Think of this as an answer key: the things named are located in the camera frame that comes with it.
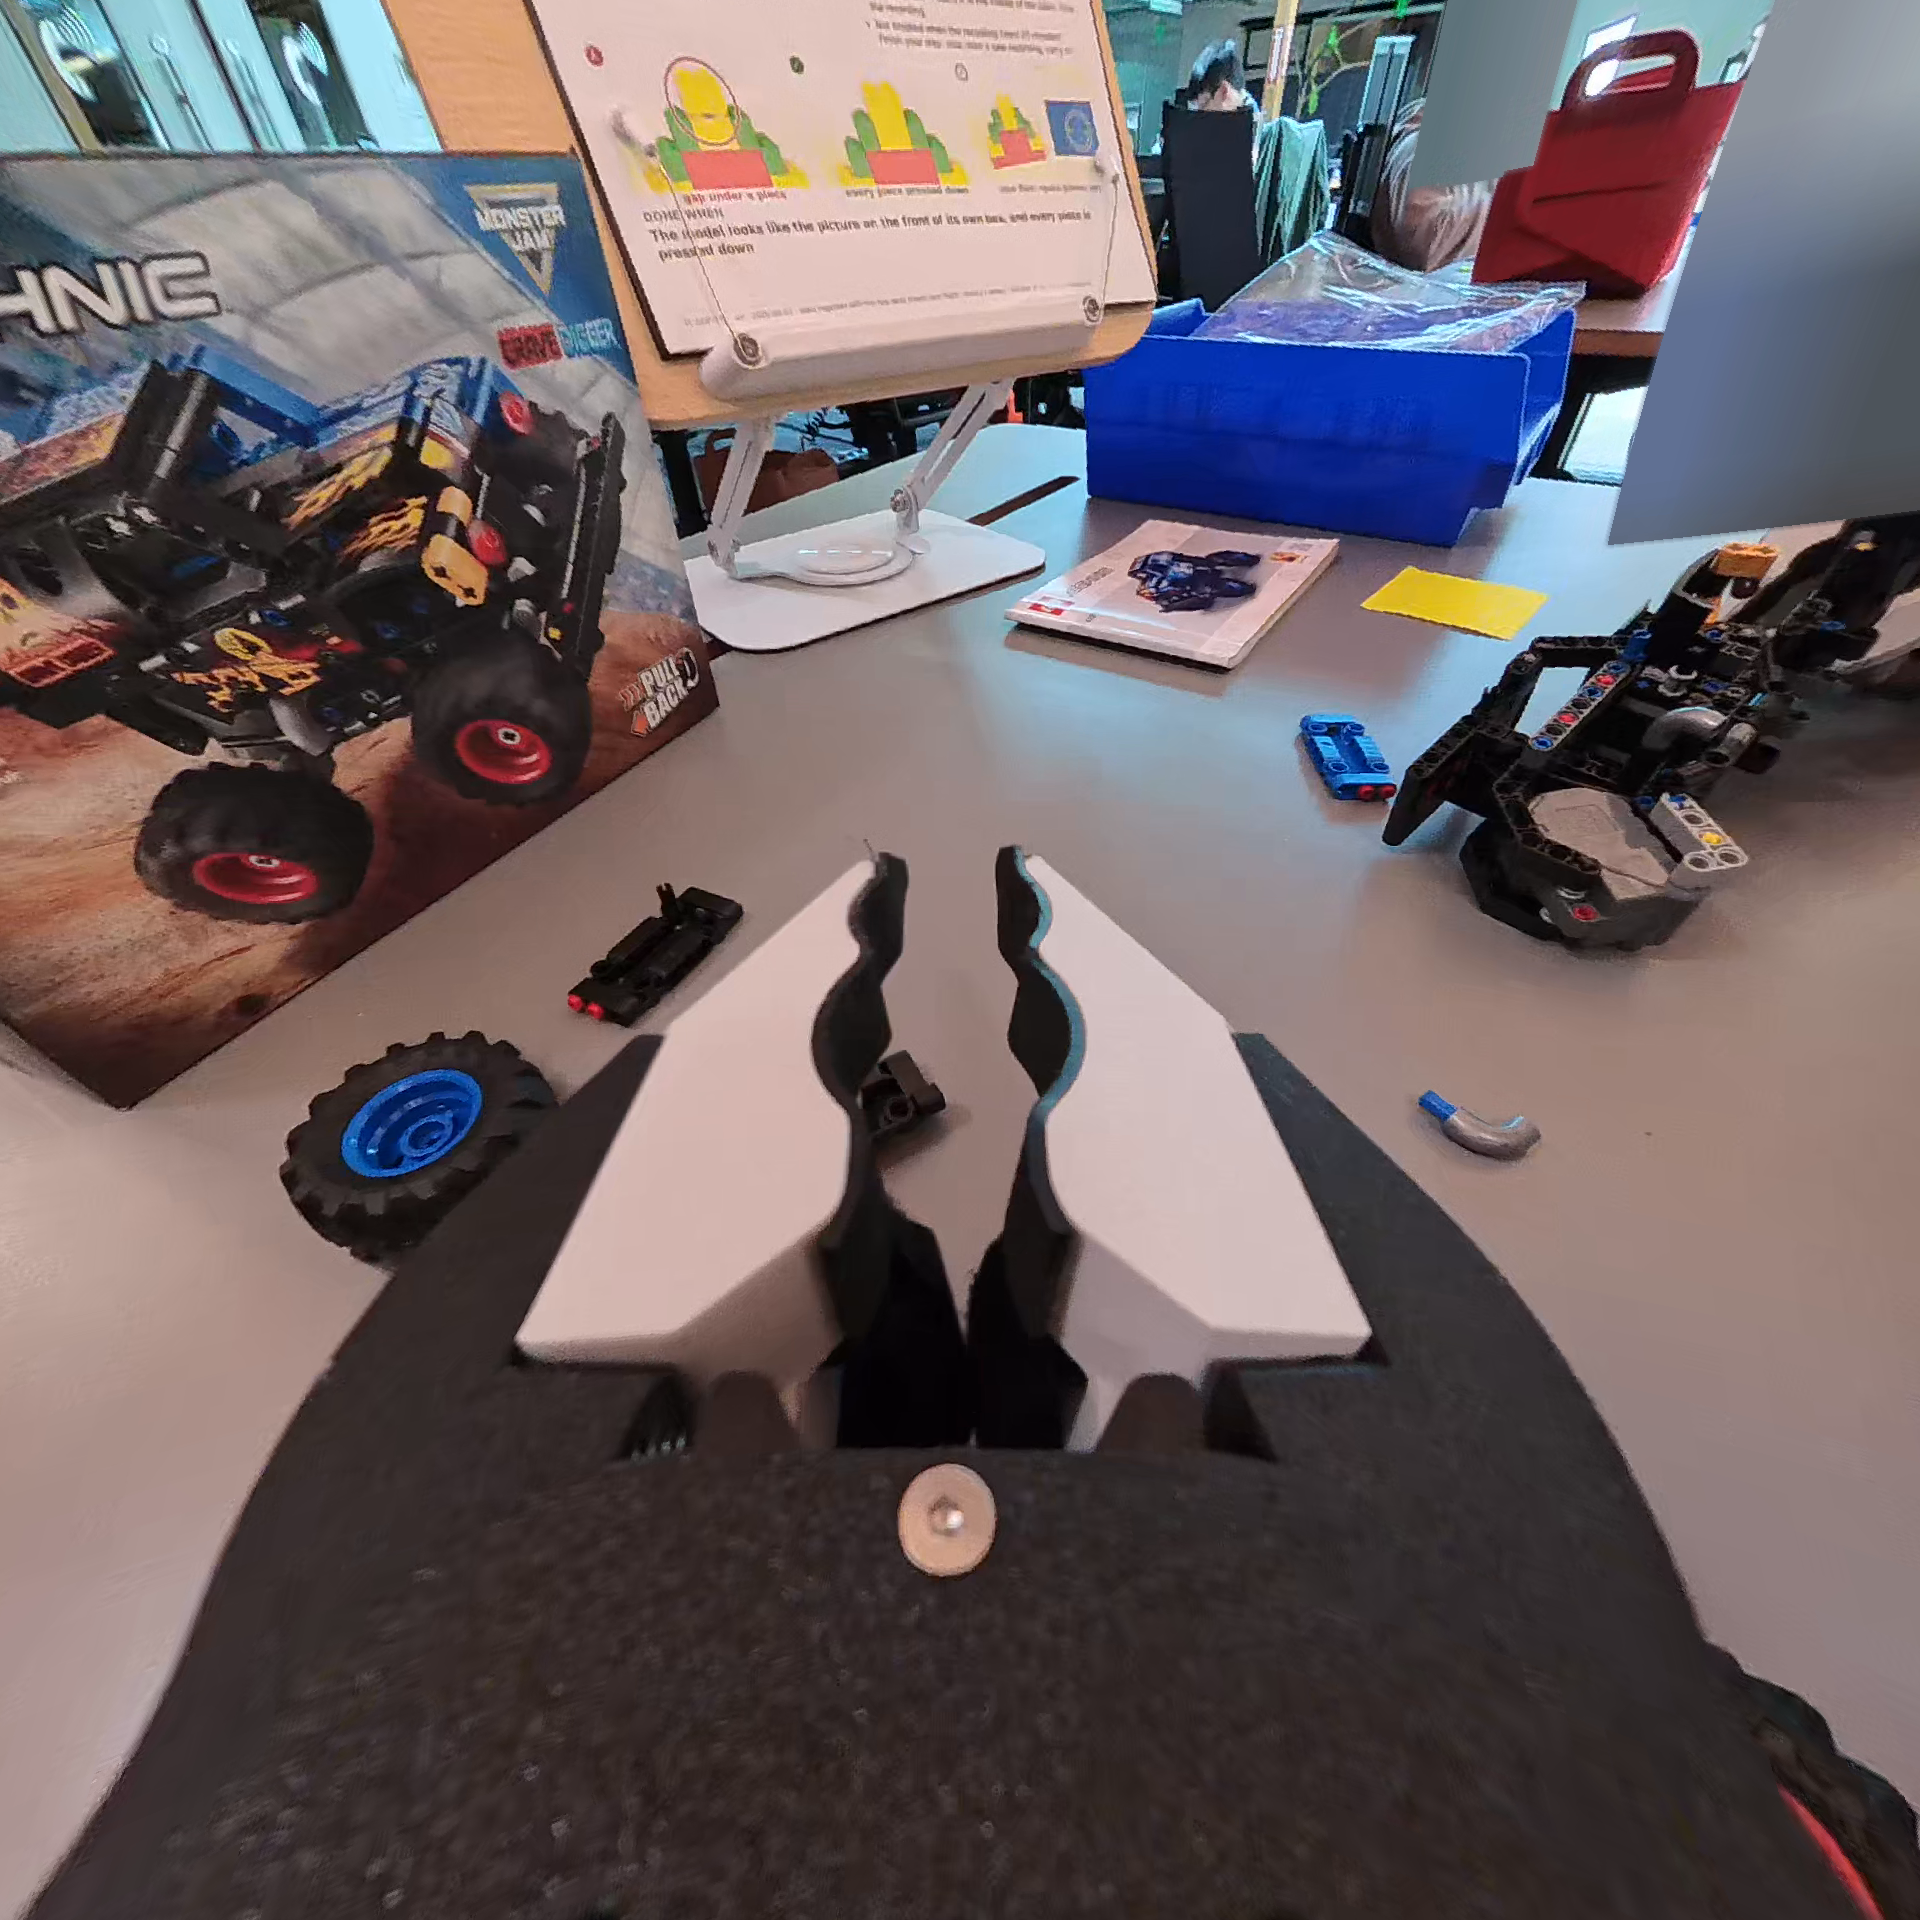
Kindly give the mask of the grey lego elbow piece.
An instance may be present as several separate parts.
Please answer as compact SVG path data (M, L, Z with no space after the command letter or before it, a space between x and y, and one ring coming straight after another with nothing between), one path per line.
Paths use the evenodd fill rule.
M1525 1116L1489 1121L1436 1090L1419 1092L1418 1105L1446 1141L1478 1158L1522 1162L1543 1139L1543 1129Z

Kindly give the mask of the small black lego piece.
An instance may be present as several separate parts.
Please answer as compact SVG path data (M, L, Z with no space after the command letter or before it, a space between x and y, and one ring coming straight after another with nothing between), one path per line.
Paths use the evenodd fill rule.
M866 1139L879 1148L916 1134L947 1113L945 1090L923 1071L913 1051L884 1053L861 1079L858 1105Z

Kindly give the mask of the red felt bag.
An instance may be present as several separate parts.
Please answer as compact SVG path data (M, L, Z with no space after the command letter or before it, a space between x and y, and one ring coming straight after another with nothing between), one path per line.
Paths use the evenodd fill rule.
M1740 83L1698 84L1697 70L1685 29L1582 59L1534 163L1499 179L1471 278L1582 281L1591 297L1665 281L1742 99Z

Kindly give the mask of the blue plastic bin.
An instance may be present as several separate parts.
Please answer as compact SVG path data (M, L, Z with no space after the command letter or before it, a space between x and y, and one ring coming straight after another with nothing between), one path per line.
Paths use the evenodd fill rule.
M1169 307L1085 373L1089 492L1453 547L1537 467L1575 326L1564 311L1499 353L1254 342Z

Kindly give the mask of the black wheel blue hub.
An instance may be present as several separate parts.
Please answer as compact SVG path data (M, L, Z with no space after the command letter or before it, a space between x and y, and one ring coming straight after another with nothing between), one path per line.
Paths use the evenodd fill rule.
M285 1139L278 1181L317 1237L394 1267L557 1105L514 1044L438 1031L315 1095Z

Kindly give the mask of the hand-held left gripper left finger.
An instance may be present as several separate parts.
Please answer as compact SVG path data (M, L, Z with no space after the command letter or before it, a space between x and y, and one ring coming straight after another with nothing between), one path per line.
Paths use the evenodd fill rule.
M871 854L660 1038L516 1330L516 1355L638 1367L697 1449L963 1442L963 1327L938 1239L879 1177L859 1090L891 1043L907 867Z

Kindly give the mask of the green jacket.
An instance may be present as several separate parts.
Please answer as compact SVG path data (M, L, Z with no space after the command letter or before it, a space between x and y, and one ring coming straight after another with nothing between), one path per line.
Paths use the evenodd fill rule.
M1254 133L1258 302L1305 299L1324 284L1351 278L1377 255L1373 209L1388 125L1364 125L1343 148L1355 180L1332 193L1327 131L1318 121L1275 117Z

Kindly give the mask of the clear plastic bag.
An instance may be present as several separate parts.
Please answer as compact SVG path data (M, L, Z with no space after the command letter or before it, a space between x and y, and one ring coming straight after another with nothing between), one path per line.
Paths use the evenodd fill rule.
M1579 281L1476 284L1467 267L1415 273L1322 230L1193 332L1258 346L1513 353L1578 311Z

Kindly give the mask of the printed instruction sheet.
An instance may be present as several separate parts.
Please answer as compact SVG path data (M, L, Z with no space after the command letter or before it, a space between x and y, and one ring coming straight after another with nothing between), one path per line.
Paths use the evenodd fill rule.
M1085 3L531 5L660 353L1150 295Z

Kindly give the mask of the black lego truck chassis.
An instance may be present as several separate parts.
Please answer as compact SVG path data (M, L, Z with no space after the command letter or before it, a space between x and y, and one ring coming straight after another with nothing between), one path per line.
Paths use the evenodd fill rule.
M1458 867L1483 916L1566 949L1667 945L1747 867L1715 786L1762 775L1820 684L1915 694L1914 639L1869 662L1915 577L1915 511L1844 518L1787 559L1719 541L1621 629L1513 657L1407 766L1382 842L1465 811Z

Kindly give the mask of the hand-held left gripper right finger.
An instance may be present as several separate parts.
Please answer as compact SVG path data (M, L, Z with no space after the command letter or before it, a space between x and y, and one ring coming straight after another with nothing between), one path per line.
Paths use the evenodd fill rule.
M975 1439L1089 1449L1143 1379L1373 1330L1225 1014L1041 854L995 862L1034 1105L966 1300Z

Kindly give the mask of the black office chair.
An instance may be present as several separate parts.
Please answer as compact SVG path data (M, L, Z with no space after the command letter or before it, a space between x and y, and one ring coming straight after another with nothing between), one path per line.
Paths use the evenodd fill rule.
M1250 108L1166 108L1161 179L1180 255L1180 299L1206 311L1260 275L1258 114Z

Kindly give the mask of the monster truck lego box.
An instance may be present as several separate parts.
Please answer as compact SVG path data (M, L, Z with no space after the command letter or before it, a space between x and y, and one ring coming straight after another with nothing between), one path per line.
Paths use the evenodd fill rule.
M3 1003L125 1110L718 709L566 151L3 165Z

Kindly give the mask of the black lego piece red pins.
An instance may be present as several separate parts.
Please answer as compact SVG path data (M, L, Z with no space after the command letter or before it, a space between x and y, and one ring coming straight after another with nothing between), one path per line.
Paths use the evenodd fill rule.
M566 991L566 1009L633 1026L659 1009L742 922L742 906L705 886L655 886L655 911L617 940Z

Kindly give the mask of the white document stand with instruction sheet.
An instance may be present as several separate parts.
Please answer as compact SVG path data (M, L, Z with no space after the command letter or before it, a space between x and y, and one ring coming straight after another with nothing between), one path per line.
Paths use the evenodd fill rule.
M1109 29L1115 131L1134 190L1135 227L1150 269L1138 305L1085 302L1078 324L1067 305L1034 308L1015 322L957 338L905 338L886 326L850 333L804 332L779 353L749 333L725 332L706 353L659 350L633 275L620 252L593 170L541 47L531 5L388 5L426 108L447 148L571 153L593 185L607 252L620 255L615 299L631 340L642 407L663 435L729 427L731 447L689 581L705 631L723 649L773 657L866 629L886 617L957 596L1001 589L1049 569L1044 549L938 511L933 501L989 421L1018 396L1018 382L1089 371L1129 353L1155 308L1151 250L1135 157L1125 127ZM876 510L843 502L846 487L802 501L814 518L778 533L751 511L751 493L791 417L835 404L955 390L933 446L879 470L886 492Z

